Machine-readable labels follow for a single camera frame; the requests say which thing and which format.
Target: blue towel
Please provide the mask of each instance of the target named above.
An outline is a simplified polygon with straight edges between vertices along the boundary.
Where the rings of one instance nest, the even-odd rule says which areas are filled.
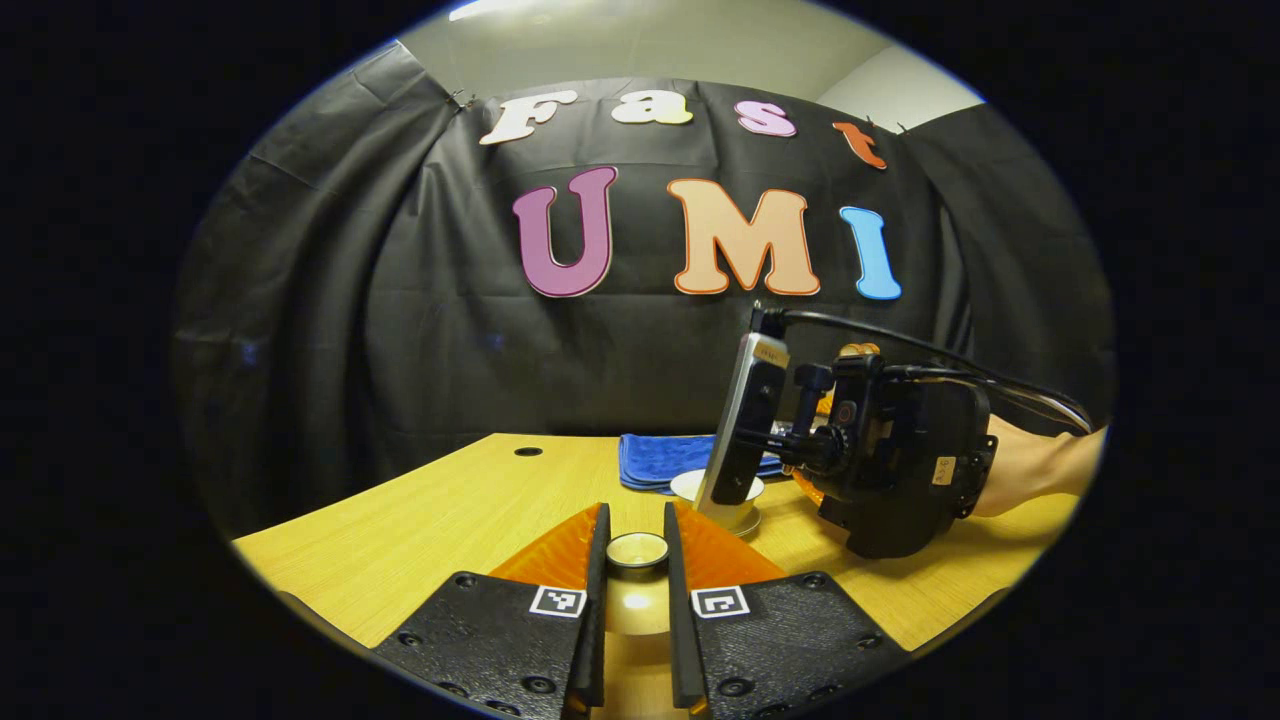
[[[623,434],[618,442],[618,468],[625,487],[641,492],[676,495],[671,480],[690,470],[705,468],[712,459],[713,436],[648,437]],[[760,459],[760,477],[781,475],[782,460],[776,455]]]

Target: wire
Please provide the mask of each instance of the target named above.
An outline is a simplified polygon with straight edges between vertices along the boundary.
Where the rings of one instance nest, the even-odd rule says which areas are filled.
[[[927,351],[933,352],[936,355],[941,355],[941,356],[943,356],[943,357],[946,357],[946,359],[948,359],[948,360],[951,360],[951,361],[954,361],[954,363],[956,363],[959,365],[964,365],[965,368],[969,369],[969,372],[966,373],[966,372],[955,370],[955,369],[951,369],[951,368],[924,368],[924,366],[919,366],[919,365],[915,365],[915,366],[902,366],[902,369],[906,370],[904,373],[904,377],[906,379],[938,378],[938,379],[950,379],[951,382],[961,382],[961,383],[963,383],[963,380],[970,380],[970,382],[974,382],[974,383],[979,383],[983,387],[988,387],[991,389],[1001,392],[1005,396],[1021,397],[1021,398],[1025,398],[1025,400],[1033,400],[1036,402],[1039,402],[1039,404],[1042,404],[1042,405],[1044,405],[1047,407],[1053,409],[1059,415],[1066,418],[1073,425],[1075,425],[1076,428],[1084,430],[1087,434],[1093,432],[1093,421],[1089,420],[1088,413],[1083,407],[1080,407],[1080,405],[1078,402],[1075,402],[1074,400],[1071,400],[1070,397],[1068,397],[1068,396],[1065,396],[1062,393],[1055,392],[1052,389],[1043,388],[1043,387],[1036,386],[1033,383],[1028,383],[1025,380],[1019,380],[1019,379],[1015,379],[1015,378],[1009,378],[1009,377],[1001,375],[1000,373],[996,373],[993,370],[988,370],[987,368],[983,368],[982,365],[978,365],[977,363],[974,363],[974,361],[964,357],[963,355],[952,352],[952,351],[950,351],[950,350],[947,350],[945,347],[938,347],[938,346],[936,346],[936,345],[933,345],[931,342],[924,342],[922,340],[916,340],[914,337],[910,337],[910,336],[906,336],[906,334],[902,334],[902,333],[897,333],[897,332],[893,332],[893,331],[890,331],[890,329],[886,329],[886,328],[879,328],[879,327],[876,327],[876,325],[868,325],[865,323],[859,323],[856,320],[849,320],[849,319],[845,319],[845,318],[840,318],[837,315],[828,315],[826,313],[814,313],[812,310],[790,310],[790,309],[782,309],[780,311],[780,318],[781,318],[781,322],[782,322],[783,325],[790,325],[790,324],[794,324],[794,323],[797,323],[797,322],[808,322],[808,323],[813,323],[813,324],[818,324],[818,325],[827,325],[827,327],[835,327],[835,328],[841,328],[841,329],[851,329],[851,331],[859,331],[859,332],[878,334],[878,336],[883,336],[883,337],[887,337],[887,338],[891,338],[891,340],[896,340],[896,341],[899,341],[901,343],[905,343],[905,345],[910,345],[913,347],[918,347],[920,350],[927,350]],[[1056,418],[1056,416],[1051,418],[1048,415],[1044,415],[1043,413],[1039,413],[1039,411],[1037,411],[1037,410],[1034,410],[1032,407],[1028,407],[1025,404],[1016,402],[1012,398],[1009,398],[1009,400],[1014,405],[1018,405],[1019,407],[1023,407],[1024,410],[1029,410],[1032,413],[1036,413],[1037,415],[1041,415],[1042,418],[1048,418],[1051,420],[1059,420],[1060,419],[1060,418]]]

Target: white wall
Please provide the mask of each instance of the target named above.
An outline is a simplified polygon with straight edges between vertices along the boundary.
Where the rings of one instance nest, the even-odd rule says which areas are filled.
[[[968,86],[915,53],[892,45],[854,68],[818,102],[901,132],[956,110],[980,105]]]

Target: purple letter u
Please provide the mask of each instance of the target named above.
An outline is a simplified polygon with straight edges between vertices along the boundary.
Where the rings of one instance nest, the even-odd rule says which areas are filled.
[[[570,192],[582,205],[582,256],[572,265],[561,265],[552,256],[550,206],[556,188],[539,187],[512,204],[520,218],[520,259],[534,290],[548,297],[575,297],[604,279],[613,258],[608,191],[617,177],[617,168],[595,168],[568,181]]]

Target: table surface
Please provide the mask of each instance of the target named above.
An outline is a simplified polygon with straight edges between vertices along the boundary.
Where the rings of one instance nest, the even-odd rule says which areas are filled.
[[[541,455],[517,456],[520,447]],[[493,434],[360,495],[234,541],[270,587],[374,647],[451,574],[486,574],[594,502],[612,533],[662,533],[675,498],[618,479],[618,438]],[[828,573],[895,641],[915,650],[1011,587],[1066,525],[1076,497],[957,520],[920,552],[863,560],[796,483],[771,482],[751,547],[787,574]],[[605,639],[605,707],[594,717],[685,719],[671,707],[664,637]]]

